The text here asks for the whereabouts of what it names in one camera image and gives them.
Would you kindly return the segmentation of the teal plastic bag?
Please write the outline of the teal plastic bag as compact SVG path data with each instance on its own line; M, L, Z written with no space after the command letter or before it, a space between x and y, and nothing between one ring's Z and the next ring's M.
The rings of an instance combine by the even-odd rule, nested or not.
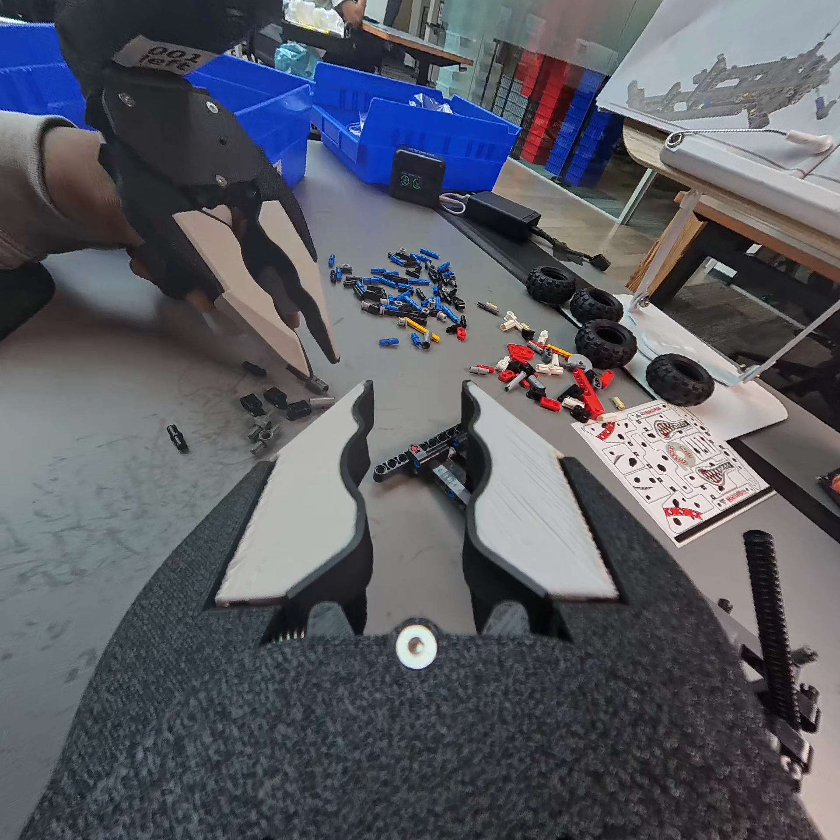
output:
M295 41L280 44L275 50L274 67L289 75L313 80L324 51Z

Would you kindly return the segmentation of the white sticker sheet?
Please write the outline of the white sticker sheet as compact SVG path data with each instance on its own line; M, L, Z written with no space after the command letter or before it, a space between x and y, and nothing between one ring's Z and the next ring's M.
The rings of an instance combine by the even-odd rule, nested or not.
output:
M677 546L775 494L686 408L653 401L573 428Z

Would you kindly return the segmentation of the blue bin with square label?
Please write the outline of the blue bin with square label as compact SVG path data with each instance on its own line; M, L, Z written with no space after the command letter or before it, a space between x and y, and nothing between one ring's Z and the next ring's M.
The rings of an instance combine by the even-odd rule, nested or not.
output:
M299 183L306 173L313 84L227 55L185 78L235 115L289 186ZM54 25L2 21L1 110L61 117L89 130L85 107Z

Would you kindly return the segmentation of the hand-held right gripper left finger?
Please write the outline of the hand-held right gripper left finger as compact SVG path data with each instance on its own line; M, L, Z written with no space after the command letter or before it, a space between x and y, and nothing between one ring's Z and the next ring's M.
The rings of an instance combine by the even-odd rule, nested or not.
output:
M281 606L306 623L314 606L333 602L354 634L364 632L373 548L360 484L374 414L365 380L272 459L215 606Z

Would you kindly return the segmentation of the pile of blue black pins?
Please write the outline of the pile of blue black pins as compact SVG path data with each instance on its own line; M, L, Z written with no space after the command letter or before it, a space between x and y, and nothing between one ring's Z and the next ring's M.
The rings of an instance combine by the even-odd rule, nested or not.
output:
M330 254L325 265L332 286L347 290L363 314L408 331L415 348L429 350L445 334L466 342L467 303L457 273L432 249L400 247L369 266L361 258L348 261Z

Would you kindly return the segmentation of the person's left forearm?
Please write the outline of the person's left forearm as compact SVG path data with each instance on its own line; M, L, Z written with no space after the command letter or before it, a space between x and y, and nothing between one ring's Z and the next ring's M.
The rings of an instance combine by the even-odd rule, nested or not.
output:
M86 230L53 203L45 181L48 131L74 128L57 115L1 111L1 269L15 270L89 244Z

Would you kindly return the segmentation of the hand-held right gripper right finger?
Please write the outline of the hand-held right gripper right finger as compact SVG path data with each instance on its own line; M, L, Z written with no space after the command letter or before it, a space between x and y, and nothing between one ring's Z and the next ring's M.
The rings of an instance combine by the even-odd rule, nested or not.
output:
M533 632L563 632L560 606L620 603L620 588L561 452L474 381L463 381L463 572L476 630L519 604Z

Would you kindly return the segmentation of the pile of red white pieces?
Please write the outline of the pile of red white pieces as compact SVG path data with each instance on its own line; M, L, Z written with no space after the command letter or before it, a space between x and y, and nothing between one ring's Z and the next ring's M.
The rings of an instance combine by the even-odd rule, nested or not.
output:
M511 311L500 329L512 336L505 353L495 364L466 366L469 375L494 375L505 392L523 391L542 409L552 413L566 411L580 424L614 418L604 405L602 392L619 369L596 369L589 359L576 352L574 342L552 341L548 330L535 332L515 319Z

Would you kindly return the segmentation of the black power adapter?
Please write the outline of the black power adapter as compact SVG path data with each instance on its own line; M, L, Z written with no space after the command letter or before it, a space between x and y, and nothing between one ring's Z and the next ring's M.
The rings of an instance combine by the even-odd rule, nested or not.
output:
M464 216L488 227L526 231L537 227L541 220L541 213L491 191L469 194L465 199Z

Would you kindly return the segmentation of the dark background desk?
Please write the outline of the dark background desk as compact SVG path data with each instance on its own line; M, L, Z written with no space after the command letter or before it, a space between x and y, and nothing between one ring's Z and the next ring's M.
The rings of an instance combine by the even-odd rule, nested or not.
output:
M456 67L459 71L465 71L475 63L467 56L368 19L364 20L361 28L345 28L341 34L324 28L293 24L286 20L281 21L278 26L285 40L323 49L327 54L340 58L339 63L354 61L358 49L369 42L376 42L382 48L401 48L415 59L417 82L423 85L429 84L433 67Z

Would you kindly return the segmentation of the shelf of small storage bins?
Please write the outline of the shelf of small storage bins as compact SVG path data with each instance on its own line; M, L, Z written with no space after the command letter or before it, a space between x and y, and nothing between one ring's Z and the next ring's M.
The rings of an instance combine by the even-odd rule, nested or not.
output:
M621 143L623 117L598 108L610 77L495 38L480 102L519 129L511 158L593 190Z

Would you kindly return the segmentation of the building instruction booklet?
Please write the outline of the building instruction booklet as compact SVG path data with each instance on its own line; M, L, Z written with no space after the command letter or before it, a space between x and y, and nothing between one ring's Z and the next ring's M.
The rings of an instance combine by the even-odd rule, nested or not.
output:
M663 2L598 98L838 186L839 2Z

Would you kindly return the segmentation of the grey black toy chassis model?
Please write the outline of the grey black toy chassis model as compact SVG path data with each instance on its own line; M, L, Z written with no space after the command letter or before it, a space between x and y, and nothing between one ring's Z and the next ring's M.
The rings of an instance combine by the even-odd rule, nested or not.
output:
M435 483L460 510L465 510L472 487L466 455L466 428L457 423L384 460L374 467L373 479L381 483L401 474L423 477ZM749 686L762 706L771 747L780 755L780 763L791 777L794 788L800 790L804 777L811 772L814 758L813 747L806 736L818 732L822 710L819 690L801 683L799 678L803 667L816 661L817 653L808 646L791 651L791 682L799 712L799 721L793 727L776 713L778 704L767 683L760 636L732 617L730 601L721 598L709 604L737 657L758 676L749 682Z

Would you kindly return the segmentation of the black power bank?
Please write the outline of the black power bank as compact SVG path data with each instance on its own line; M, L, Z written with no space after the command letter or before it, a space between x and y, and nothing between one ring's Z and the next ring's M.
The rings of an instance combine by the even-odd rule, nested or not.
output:
M395 149L388 187L391 197L436 209L444 191L445 159L406 146Z

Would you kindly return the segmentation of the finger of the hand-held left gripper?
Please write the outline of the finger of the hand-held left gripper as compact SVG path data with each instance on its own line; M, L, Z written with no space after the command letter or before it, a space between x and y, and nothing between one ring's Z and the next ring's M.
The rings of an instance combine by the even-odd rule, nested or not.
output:
M248 211L245 266L257 288L268 295L265 308L276 317L282 337L277 353L292 365L310 365L297 330L287 321L289 314L297 313L328 362L339 363L317 258L278 200L263 201Z
M245 266L245 233L241 238L237 236L229 208L217 206L177 213L175 224L222 289L214 303L216 309L290 364L277 353L282 339L277 317L268 314L265 308L268 295L257 288ZM306 375L313 375L311 363L293 366Z

